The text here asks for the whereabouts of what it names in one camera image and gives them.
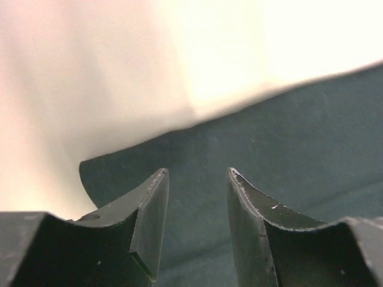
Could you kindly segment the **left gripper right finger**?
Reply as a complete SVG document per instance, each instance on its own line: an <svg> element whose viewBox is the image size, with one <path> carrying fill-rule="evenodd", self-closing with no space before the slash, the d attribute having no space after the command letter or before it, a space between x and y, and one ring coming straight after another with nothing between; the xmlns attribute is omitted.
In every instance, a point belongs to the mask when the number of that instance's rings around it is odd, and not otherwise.
<svg viewBox="0 0 383 287"><path fill-rule="evenodd" d="M381 286L382 218L326 223L267 196L228 168L239 286Z"/></svg>

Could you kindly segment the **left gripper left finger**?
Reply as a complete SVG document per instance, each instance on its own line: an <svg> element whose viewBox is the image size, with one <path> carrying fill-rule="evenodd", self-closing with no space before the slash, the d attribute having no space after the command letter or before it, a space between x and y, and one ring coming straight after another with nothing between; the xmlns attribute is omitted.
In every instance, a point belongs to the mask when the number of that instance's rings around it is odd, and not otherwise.
<svg viewBox="0 0 383 287"><path fill-rule="evenodd" d="M1 213L2 286L152 286L169 198L159 169L134 190L80 219Z"/></svg>

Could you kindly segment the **black t-shirt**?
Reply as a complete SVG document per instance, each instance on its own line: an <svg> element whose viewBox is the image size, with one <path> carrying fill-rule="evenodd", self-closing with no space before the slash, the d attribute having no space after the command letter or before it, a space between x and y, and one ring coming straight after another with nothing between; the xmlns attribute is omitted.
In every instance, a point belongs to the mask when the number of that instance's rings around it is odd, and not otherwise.
<svg viewBox="0 0 383 287"><path fill-rule="evenodd" d="M235 114L85 161L103 206L169 170L158 286L236 286L226 170L310 217L382 215L382 67L303 86Z"/></svg>

